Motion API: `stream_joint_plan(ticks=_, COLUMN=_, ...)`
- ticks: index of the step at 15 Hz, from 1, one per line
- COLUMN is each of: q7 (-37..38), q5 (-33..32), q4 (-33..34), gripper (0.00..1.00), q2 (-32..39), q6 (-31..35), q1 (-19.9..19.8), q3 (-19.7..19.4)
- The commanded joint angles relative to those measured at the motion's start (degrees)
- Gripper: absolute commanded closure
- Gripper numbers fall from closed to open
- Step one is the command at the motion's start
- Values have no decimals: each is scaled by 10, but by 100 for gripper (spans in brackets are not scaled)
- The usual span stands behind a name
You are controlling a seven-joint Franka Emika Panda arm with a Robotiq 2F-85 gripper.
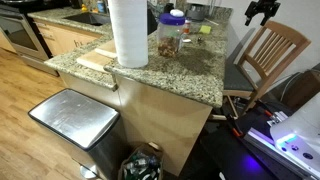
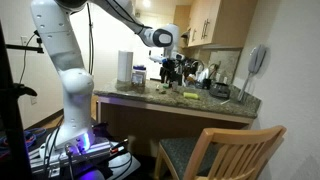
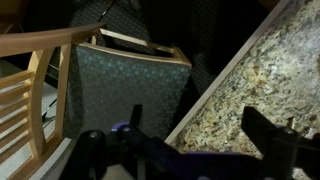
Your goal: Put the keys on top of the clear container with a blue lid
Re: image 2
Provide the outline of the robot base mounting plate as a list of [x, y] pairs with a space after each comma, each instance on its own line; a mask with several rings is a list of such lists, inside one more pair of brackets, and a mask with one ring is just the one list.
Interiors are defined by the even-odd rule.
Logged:
[[141, 166], [127, 144], [100, 138], [88, 150], [67, 144], [51, 153], [41, 145], [29, 153], [31, 170], [46, 179], [124, 180]]

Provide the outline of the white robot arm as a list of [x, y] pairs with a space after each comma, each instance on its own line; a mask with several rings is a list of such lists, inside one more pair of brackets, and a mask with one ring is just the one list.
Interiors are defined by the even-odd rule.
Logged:
[[70, 22], [70, 15], [88, 2], [125, 24], [146, 46], [163, 47], [166, 58], [178, 54], [179, 27], [170, 23], [154, 29], [142, 24], [134, 17], [131, 0], [32, 0], [33, 21], [63, 88], [64, 122], [56, 139], [48, 142], [56, 149], [71, 144], [87, 150], [95, 140], [90, 115], [94, 82]]

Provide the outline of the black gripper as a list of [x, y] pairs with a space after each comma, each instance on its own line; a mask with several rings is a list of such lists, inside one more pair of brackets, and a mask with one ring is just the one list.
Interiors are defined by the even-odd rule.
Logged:
[[173, 81], [182, 83], [182, 66], [177, 60], [164, 60], [160, 68], [160, 77], [162, 83], [170, 84]]

